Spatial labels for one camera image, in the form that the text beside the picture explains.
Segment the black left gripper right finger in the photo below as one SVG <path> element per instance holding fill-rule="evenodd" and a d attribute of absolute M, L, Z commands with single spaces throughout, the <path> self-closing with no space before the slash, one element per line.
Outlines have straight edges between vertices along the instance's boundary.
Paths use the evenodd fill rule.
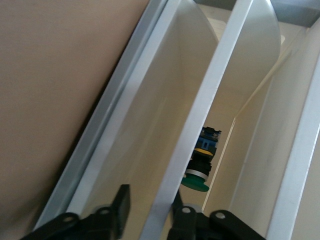
<path fill-rule="evenodd" d="M 264 240 L 265 238 L 227 210 L 209 216 L 183 204 L 180 193 L 171 205 L 173 223 L 168 240 Z"/>

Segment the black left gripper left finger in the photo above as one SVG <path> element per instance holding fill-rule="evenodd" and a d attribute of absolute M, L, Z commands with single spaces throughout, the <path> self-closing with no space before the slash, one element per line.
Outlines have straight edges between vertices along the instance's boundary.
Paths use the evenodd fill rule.
<path fill-rule="evenodd" d="M 26 240 L 119 240 L 130 213 L 130 186 L 123 184 L 109 206 L 100 206 L 81 219 L 66 212 L 58 215 L 24 238 Z"/>

